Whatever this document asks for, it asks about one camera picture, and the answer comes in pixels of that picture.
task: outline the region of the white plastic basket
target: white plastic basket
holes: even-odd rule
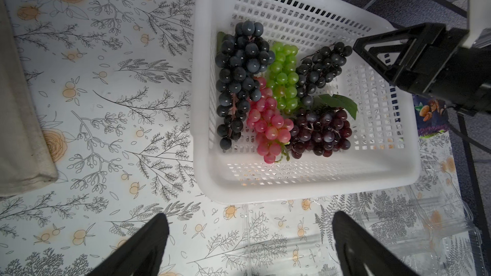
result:
[[[341,0],[197,0],[193,50],[194,173],[209,198],[224,203],[310,198],[413,183],[420,171],[412,97],[390,85],[356,53],[324,92],[346,95],[359,105],[350,121],[352,147],[331,157],[304,153],[268,165],[255,152],[252,132],[219,147],[216,129],[217,33],[234,33],[240,21],[264,24],[263,38],[299,48],[298,58],[336,41],[393,30],[388,21]]]

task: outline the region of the dark red grape bunch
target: dark red grape bunch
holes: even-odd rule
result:
[[[252,21],[240,22],[235,26],[235,36],[225,34],[215,64],[221,71],[216,83],[219,106],[217,114],[224,123],[217,127],[222,137],[220,147],[228,150],[232,140],[241,138],[243,121],[250,110],[249,101],[261,99],[260,83],[254,75],[266,71],[274,61],[270,45],[261,38],[263,25]]]
[[[347,121],[348,114],[342,108],[299,108],[295,116],[290,144],[286,146],[295,159],[302,157],[305,150],[313,151],[317,156],[330,157],[333,151],[350,148],[348,138],[353,132]]]
[[[341,66],[346,64],[346,57],[352,53],[351,46],[344,46],[344,43],[337,42],[332,50],[324,46],[302,60],[302,64],[296,70],[298,74],[297,96],[305,107],[311,107],[314,104],[312,95],[317,89],[322,89],[326,83],[341,74]]]

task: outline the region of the dark blue grape bunch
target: dark blue grape bunch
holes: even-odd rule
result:
[[[312,95],[322,89],[342,72],[341,66],[346,64],[346,57],[353,53],[351,46],[337,42],[333,49],[322,47],[310,56],[305,57],[297,67],[297,96],[305,107],[314,104]]]
[[[265,72],[274,61],[270,45],[261,38],[263,25],[260,22],[240,22],[235,26],[235,36],[225,34],[215,63],[221,71],[216,83],[219,106],[217,114],[224,123],[217,127],[222,137],[220,147],[228,150],[232,140],[241,138],[243,122],[250,110],[249,101],[261,99],[259,81],[254,76]]]

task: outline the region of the beige cloth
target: beige cloth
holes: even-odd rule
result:
[[[58,178],[0,0],[0,197],[42,188]]]

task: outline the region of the table surface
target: table surface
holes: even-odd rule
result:
[[[400,237],[421,229],[410,192],[459,201],[446,132],[420,139],[436,167],[411,187],[240,206],[208,199],[189,134],[194,1],[5,0],[59,180],[3,200],[0,275],[83,275],[158,212],[171,222],[160,274],[243,274],[245,230],[253,274],[341,274],[330,221],[353,196],[381,239],[378,227]],[[469,244],[467,233],[452,239]]]

